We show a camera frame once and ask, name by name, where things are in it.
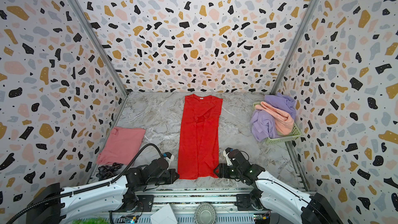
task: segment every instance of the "pink folded cloth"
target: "pink folded cloth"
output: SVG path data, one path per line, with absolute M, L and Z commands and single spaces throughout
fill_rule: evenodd
M 271 116 L 275 119 L 276 130 L 282 135 L 287 135 L 292 132 L 295 121 L 292 119 L 289 113 L 273 107 L 264 101 L 262 101 L 260 105 L 256 105 L 256 109 L 264 110 L 271 114 Z
M 98 155 L 97 164 L 128 164 L 138 153 L 145 129 L 114 127 L 105 148 Z

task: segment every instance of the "metal bowl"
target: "metal bowl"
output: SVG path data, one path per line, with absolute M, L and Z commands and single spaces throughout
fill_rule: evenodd
M 216 222 L 216 211 L 209 203 L 201 204 L 195 212 L 197 224 L 214 224 Z

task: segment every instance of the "pile of clothes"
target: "pile of clothes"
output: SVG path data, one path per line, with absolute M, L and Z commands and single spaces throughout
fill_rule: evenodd
M 295 124 L 295 100 L 287 95 L 266 95 L 256 105 L 251 117 L 251 132 L 258 142 L 264 138 L 279 138 L 292 132 Z

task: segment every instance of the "bunch of grapes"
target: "bunch of grapes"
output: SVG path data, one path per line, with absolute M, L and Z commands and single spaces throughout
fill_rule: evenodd
M 102 165 L 98 167 L 98 173 L 96 174 L 96 177 L 98 177 L 99 181 L 112 178 L 117 175 L 117 170 L 121 169 L 122 166 L 123 164 L 121 163 L 113 163 L 112 166 Z

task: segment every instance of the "terrazzo patterned wall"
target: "terrazzo patterned wall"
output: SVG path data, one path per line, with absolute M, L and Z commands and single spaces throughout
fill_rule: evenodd
M 2 0 L 0 223 L 85 184 L 122 94 L 66 0 Z
M 320 0 L 280 89 L 313 190 L 344 223 L 398 223 L 397 0 Z
M 78 0 L 128 91 L 269 91 L 310 0 Z

